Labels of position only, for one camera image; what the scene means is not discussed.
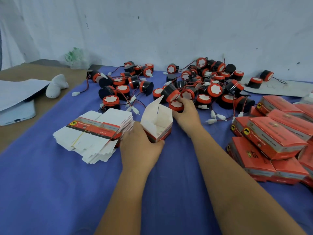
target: table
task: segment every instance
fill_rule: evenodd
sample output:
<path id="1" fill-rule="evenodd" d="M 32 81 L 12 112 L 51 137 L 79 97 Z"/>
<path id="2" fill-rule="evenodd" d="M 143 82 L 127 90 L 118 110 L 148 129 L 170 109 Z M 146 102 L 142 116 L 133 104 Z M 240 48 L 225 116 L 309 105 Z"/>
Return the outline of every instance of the table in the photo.
<path id="1" fill-rule="evenodd" d="M 102 67 L 100 71 L 107 74 L 114 69 Z M 166 76 L 161 71 L 153 76 L 147 80 L 154 82 L 154 88 L 163 86 Z M 71 96 L 85 85 L 66 94 L 0 156 L 3 234 L 93 234 L 96 229 L 122 170 L 120 152 L 117 150 L 106 163 L 86 164 L 52 136 L 77 116 L 99 109 L 98 84 L 90 83 L 88 91 Z M 253 94 L 252 99 L 257 102 L 260 97 Z M 153 101 L 152 95 L 138 98 L 146 105 Z M 143 113 L 143 106 L 136 103 L 135 107 Z M 232 110 L 215 103 L 213 107 L 216 113 L 232 115 Z M 202 122 L 210 118 L 207 110 L 199 114 Z M 133 115 L 134 120 L 140 120 L 141 116 Z M 230 125 L 231 121 L 217 122 L 205 128 L 225 148 L 233 136 Z M 271 182 L 260 185 L 308 234 L 313 234 L 313 194 L 307 187 Z M 175 121 L 143 193 L 141 233 L 221 234 L 191 140 Z"/>

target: stack of flat boxes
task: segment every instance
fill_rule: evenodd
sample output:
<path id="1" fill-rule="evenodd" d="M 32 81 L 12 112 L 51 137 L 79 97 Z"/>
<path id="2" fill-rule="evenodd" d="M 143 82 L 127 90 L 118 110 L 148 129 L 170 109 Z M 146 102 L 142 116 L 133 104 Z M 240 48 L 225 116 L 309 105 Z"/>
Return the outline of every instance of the stack of flat boxes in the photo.
<path id="1" fill-rule="evenodd" d="M 237 137 L 227 152 L 256 181 L 301 181 L 313 188 L 312 122 L 313 106 L 264 96 L 249 117 L 234 120 L 231 130 Z"/>

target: white wall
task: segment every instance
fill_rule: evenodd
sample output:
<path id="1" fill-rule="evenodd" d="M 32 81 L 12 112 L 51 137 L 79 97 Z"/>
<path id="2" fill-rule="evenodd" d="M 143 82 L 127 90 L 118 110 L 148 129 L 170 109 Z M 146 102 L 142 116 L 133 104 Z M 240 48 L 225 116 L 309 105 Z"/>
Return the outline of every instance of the white wall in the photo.
<path id="1" fill-rule="evenodd" d="M 4 10 L 7 1 L 0 2 Z M 13 27 L 10 32 L 20 51 L 28 51 L 28 60 L 58 59 L 73 47 L 83 47 L 99 56 L 103 65 L 132 60 L 166 70 L 169 63 L 183 67 L 196 57 L 222 60 L 224 54 L 226 63 L 246 75 L 268 69 L 281 79 L 313 80 L 313 0 L 14 0 L 14 4 L 17 19 L 27 28 L 15 25 L 23 38 L 16 37 Z M 9 25 L 12 13 L 0 15 Z"/>

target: yellow circle logo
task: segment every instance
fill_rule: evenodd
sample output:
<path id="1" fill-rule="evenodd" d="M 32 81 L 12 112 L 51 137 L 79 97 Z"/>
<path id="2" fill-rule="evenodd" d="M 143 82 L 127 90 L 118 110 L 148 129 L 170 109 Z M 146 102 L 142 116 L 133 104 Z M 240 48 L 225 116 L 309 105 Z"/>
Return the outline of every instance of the yellow circle logo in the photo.
<path id="1" fill-rule="evenodd" d="M 244 129 L 244 134 L 245 134 L 245 135 L 248 135 L 249 133 L 250 133 L 250 129 L 249 129 L 249 128 L 245 128 L 245 129 Z"/>

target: white cardboard box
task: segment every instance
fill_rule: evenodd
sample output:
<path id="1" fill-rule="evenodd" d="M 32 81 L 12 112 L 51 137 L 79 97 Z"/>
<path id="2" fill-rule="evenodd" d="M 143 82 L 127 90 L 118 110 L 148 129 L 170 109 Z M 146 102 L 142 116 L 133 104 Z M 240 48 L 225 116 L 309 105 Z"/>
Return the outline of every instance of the white cardboard box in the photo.
<path id="1" fill-rule="evenodd" d="M 159 97 L 146 107 L 140 121 L 151 142 L 164 140 L 172 131 L 172 110 L 160 104 L 162 98 Z"/>

